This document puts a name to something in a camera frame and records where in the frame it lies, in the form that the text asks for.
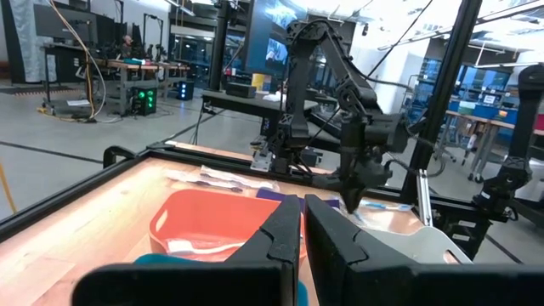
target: black box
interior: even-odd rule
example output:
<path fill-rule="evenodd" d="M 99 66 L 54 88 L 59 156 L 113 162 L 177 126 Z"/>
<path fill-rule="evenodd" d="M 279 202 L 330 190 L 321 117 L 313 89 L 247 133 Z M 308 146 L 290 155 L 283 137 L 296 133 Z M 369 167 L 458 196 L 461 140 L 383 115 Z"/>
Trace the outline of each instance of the black box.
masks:
<path fill-rule="evenodd" d="M 147 116 L 156 113 L 156 88 L 133 88 L 132 113 Z"/>
<path fill-rule="evenodd" d="M 257 89 L 254 86 L 239 84 L 239 83 L 227 83 L 226 93 L 241 98 L 255 98 L 255 92 Z"/>

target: electronic equipment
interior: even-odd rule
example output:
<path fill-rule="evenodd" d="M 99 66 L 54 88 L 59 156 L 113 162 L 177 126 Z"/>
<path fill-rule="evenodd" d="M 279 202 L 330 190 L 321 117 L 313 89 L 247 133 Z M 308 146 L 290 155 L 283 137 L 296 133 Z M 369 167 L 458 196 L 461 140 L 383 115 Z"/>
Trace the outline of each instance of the electronic equipment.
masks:
<path fill-rule="evenodd" d="M 189 81 L 181 81 L 178 84 L 178 99 L 188 101 L 193 99 L 195 83 Z"/>
<path fill-rule="evenodd" d="M 240 98 L 255 98 L 257 88 L 251 85 L 230 82 L 227 83 L 225 92 L 228 95 L 233 95 Z"/>
<path fill-rule="evenodd" d="M 98 43 L 97 16 L 95 14 L 67 8 L 57 9 L 85 43 L 89 45 Z M 34 20 L 38 36 L 75 39 L 54 9 L 48 5 L 34 4 Z"/>
<path fill-rule="evenodd" d="M 304 20 L 307 8 L 288 0 L 251 1 L 244 50 L 244 71 L 280 76 L 287 65 L 287 26 Z"/>
<path fill-rule="evenodd" d="M 133 88 L 132 112 L 147 116 L 156 113 L 156 88 Z"/>

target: person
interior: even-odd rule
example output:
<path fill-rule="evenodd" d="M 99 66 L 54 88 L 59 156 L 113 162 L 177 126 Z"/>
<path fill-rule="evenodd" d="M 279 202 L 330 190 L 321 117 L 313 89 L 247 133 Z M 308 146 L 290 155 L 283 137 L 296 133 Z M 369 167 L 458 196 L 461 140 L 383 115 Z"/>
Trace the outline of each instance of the person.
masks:
<path fill-rule="evenodd" d="M 129 35 L 125 35 L 122 40 L 123 44 L 121 45 L 121 58 L 130 59 L 133 51 L 133 38 Z"/>

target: black bracket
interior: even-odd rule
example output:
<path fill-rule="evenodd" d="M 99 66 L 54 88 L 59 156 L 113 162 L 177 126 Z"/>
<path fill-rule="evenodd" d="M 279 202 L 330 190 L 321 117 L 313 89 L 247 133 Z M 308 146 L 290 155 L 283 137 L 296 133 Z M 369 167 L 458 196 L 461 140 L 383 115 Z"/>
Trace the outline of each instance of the black bracket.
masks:
<path fill-rule="evenodd" d="M 118 145 L 112 145 L 108 149 L 104 150 L 104 157 L 102 159 L 102 167 L 106 169 L 107 167 L 115 164 L 117 162 L 117 157 L 122 156 L 127 159 L 133 159 L 136 157 L 136 153 L 132 152 L 129 149 L 125 149 Z"/>
<path fill-rule="evenodd" d="M 175 148 L 175 145 L 173 144 L 165 144 L 161 141 L 157 141 L 153 144 L 148 144 L 146 147 L 148 150 L 162 150 L 162 149 L 172 149 Z"/>

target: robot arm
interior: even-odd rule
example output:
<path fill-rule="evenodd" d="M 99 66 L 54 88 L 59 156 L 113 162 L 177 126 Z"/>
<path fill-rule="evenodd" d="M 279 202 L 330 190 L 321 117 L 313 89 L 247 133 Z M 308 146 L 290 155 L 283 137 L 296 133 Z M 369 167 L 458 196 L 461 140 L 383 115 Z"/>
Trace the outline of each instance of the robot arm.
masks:
<path fill-rule="evenodd" d="M 508 157 L 497 176 L 487 179 L 482 191 L 473 198 L 476 205 L 489 213 L 503 213 L 514 198 L 515 191 L 531 179 L 527 154 L 538 108 L 544 97 L 544 66 L 533 65 L 523 69 L 518 77 L 518 90 L 518 120 Z"/>
<path fill-rule="evenodd" d="M 382 155 L 386 151 L 404 151 L 409 134 L 401 114 L 382 113 L 376 93 L 344 51 L 342 37 L 326 20 L 293 22 L 287 34 L 290 62 L 286 113 L 266 147 L 274 155 L 272 171 L 289 173 L 290 166 L 300 162 L 300 151 L 309 144 L 303 113 L 305 88 L 309 58 L 319 45 L 337 79 L 338 103 L 347 115 L 342 122 L 339 169 L 332 175 L 313 175 L 312 183 L 339 192 L 351 213 L 365 190 L 384 185 L 393 176 L 382 165 Z"/>

